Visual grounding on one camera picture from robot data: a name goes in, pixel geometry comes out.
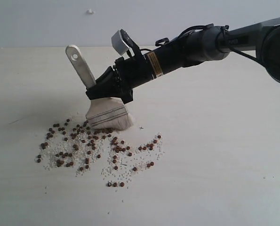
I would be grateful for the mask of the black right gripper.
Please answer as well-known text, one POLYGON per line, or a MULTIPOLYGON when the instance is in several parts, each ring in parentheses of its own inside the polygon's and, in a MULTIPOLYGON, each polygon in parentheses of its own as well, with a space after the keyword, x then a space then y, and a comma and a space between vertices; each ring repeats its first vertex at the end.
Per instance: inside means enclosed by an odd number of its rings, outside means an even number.
POLYGON ((88 88, 86 95, 90 100, 117 97, 124 104, 132 102, 133 89, 159 75, 159 59, 156 53, 146 53, 136 59, 118 58, 115 68, 109 66, 105 72, 96 79, 96 85, 88 88))

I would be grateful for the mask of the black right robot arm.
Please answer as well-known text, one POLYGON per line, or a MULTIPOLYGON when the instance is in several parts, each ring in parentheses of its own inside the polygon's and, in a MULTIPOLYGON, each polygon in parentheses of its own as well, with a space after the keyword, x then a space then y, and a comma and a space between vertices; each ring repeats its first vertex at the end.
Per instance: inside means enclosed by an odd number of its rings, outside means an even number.
POLYGON ((140 48, 119 30, 112 37, 113 48, 121 55, 87 88, 89 99, 118 97, 133 100, 134 88, 179 68, 219 61, 234 52, 266 69, 280 83, 280 17, 230 30, 229 26, 196 25, 170 40, 163 38, 155 49, 140 48))

